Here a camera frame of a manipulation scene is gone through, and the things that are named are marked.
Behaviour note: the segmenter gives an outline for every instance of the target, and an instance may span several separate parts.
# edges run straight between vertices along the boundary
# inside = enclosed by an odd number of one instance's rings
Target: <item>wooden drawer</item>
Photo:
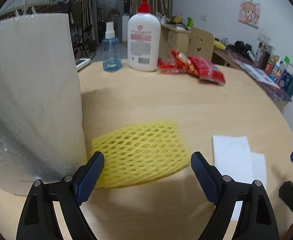
[[[166,50],[166,58],[173,58],[173,55],[172,55],[170,49],[167,49],[167,50]]]
[[[187,55],[189,47],[189,36],[187,34],[179,33],[176,42],[176,49]]]
[[[168,45],[171,47],[171,49],[176,49],[177,36],[178,36],[178,33],[174,32],[174,31],[169,31]]]
[[[159,47],[159,57],[166,57],[166,52],[167,52],[167,45],[166,44],[161,44]]]

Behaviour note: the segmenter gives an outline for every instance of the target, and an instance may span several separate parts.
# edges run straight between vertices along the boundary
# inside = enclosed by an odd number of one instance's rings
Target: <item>red snack bag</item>
[[[189,57],[199,72],[199,79],[225,84],[223,73],[209,60],[203,57]]]
[[[173,58],[159,58],[158,69],[161,73],[185,73],[185,70]]]
[[[175,58],[175,62],[177,63],[177,65],[180,68],[182,68],[183,70],[185,70],[186,72],[188,72],[192,75],[195,75],[195,76],[199,75],[199,73],[195,69],[193,63],[185,54],[183,54],[179,50],[171,50],[171,53],[172,53],[173,57]]]

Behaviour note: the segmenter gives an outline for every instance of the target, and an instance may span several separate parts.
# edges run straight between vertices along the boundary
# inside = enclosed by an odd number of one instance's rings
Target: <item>glass door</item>
[[[96,19],[99,43],[105,38],[106,22],[114,22],[115,37],[119,37],[120,10],[119,0],[96,0]]]

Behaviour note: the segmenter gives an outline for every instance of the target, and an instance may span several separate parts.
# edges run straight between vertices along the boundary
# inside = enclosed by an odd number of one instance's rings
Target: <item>white cylinder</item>
[[[154,71],[158,65],[161,24],[150,13],[138,13],[128,21],[128,65]]]
[[[67,14],[0,21],[0,188],[27,195],[87,162]]]

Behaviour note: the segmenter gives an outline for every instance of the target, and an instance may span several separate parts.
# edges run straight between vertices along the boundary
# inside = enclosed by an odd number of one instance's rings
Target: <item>barcode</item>
[[[140,64],[149,65],[150,64],[150,59],[149,58],[146,58],[146,57],[139,57],[138,58],[138,62]]]

